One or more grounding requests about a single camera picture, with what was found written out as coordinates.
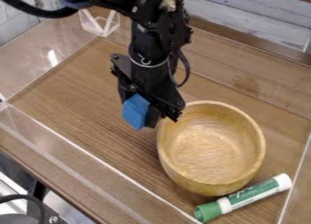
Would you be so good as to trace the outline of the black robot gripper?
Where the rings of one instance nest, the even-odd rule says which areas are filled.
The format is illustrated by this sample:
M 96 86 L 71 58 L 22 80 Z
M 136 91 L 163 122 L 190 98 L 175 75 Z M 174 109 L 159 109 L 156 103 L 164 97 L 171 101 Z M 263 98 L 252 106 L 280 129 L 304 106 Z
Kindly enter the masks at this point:
M 178 88 L 187 82 L 184 80 L 178 84 L 174 78 L 179 57 L 168 56 L 159 65 L 142 65 L 130 56 L 119 54 L 111 56 L 111 61 L 122 102 L 135 94 L 140 94 L 150 102 L 144 126 L 155 128 L 159 120 L 166 117 L 178 121 L 186 107 Z

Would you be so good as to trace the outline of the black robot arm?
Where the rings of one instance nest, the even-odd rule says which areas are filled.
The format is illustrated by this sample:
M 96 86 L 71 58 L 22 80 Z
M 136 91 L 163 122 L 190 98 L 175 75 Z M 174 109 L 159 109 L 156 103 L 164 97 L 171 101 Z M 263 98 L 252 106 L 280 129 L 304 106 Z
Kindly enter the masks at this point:
M 183 0 L 59 0 L 64 7 L 46 10 L 23 0 L 0 0 L 22 12 L 44 18 L 64 18 L 78 10 L 104 7 L 131 20 L 131 41 L 126 55 L 111 55 L 111 72 L 118 78 L 122 116 L 135 129 L 154 128 L 163 118 L 176 121 L 186 103 L 175 80 L 179 64 L 190 62 L 183 46 L 194 29 Z

